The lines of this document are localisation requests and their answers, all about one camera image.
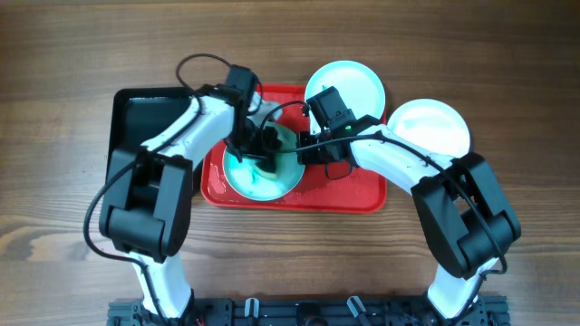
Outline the white plate bottom green stain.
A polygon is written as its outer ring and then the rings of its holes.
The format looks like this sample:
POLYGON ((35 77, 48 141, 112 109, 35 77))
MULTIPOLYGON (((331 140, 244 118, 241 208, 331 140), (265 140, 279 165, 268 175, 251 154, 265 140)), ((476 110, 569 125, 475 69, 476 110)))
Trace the white plate bottom green stain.
POLYGON ((241 161, 225 149, 222 168, 228 184, 242 197, 255 201, 271 201, 289 194, 300 182, 305 166, 297 162, 294 152, 281 153, 281 150, 291 149, 297 142, 297 136, 289 128, 274 122, 265 126, 275 127, 282 147, 273 153, 276 162, 275 178, 264 178, 255 170, 255 159, 243 158, 241 161))

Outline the green yellow sponge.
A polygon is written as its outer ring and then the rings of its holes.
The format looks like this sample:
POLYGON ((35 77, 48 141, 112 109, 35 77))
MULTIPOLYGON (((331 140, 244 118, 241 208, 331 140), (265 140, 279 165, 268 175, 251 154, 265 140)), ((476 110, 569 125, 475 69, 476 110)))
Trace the green yellow sponge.
POLYGON ((257 158, 255 163, 256 172, 264 178, 275 178, 276 177, 276 158, 275 157, 262 157, 257 158))

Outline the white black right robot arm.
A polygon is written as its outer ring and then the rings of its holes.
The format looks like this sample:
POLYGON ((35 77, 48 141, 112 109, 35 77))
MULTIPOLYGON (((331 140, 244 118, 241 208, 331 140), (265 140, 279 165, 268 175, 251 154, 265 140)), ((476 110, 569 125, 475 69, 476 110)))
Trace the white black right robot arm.
POLYGON ((481 284, 508 269, 506 253, 521 226, 488 162, 424 149, 370 115, 356 117, 335 87, 306 100, 303 112, 322 131, 300 135, 303 163, 347 161, 390 180, 412 196, 427 245, 439 266, 427 291, 451 325, 467 317, 481 284))

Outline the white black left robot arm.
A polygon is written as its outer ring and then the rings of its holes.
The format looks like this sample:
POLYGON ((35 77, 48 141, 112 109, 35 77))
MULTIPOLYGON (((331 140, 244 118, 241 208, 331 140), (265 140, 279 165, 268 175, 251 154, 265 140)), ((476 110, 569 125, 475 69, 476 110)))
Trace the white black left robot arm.
POLYGON ((113 302, 110 325, 200 325, 179 254, 189 230, 194 173, 220 141, 237 160, 276 165, 260 142, 267 108, 248 68, 232 65, 218 85, 123 89, 114 97, 107 176, 87 210, 101 208, 99 231, 112 259, 135 268, 141 300, 113 302))

